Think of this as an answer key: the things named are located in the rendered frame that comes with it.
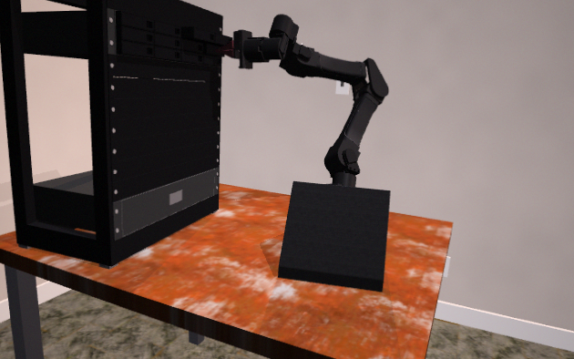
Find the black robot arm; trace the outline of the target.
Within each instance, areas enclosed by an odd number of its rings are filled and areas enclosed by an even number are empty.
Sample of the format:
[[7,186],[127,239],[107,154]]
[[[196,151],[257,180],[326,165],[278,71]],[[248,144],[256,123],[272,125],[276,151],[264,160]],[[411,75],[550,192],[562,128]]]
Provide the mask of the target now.
[[[352,85],[353,109],[339,138],[329,148],[324,165],[330,172],[333,183],[339,183],[328,185],[355,187],[355,175],[360,173],[357,160],[362,137],[373,113],[388,95],[389,88],[372,58],[368,57],[364,62],[360,62],[325,56],[314,51],[314,48],[296,43],[298,30],[299,26],[289,16],[275,16],[269,38],[248,37],[264,38],[260,51],[265,60],[252,61],[270,62],[283,59],[279,67],[291,76],[323,77]],[[366,81],[366,72],[369,83]]]

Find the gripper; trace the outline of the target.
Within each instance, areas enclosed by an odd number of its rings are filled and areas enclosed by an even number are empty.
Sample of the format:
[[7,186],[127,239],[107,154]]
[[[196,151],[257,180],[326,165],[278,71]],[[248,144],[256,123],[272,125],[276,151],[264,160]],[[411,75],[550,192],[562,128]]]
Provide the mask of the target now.
[[[262,51],[260,51],[264,38],[248,39],[248,37],[252,37],[252,32],[246,30],[234,31],[233,40],[227,45],[215,49],[215,52],[231,58],[238,58],[240,60],[239,68],[252,69],[252,63],[248,62],[249,60],[265,60]],[[234,51],[233,49],[226,50],[226,48],[234,48]]]

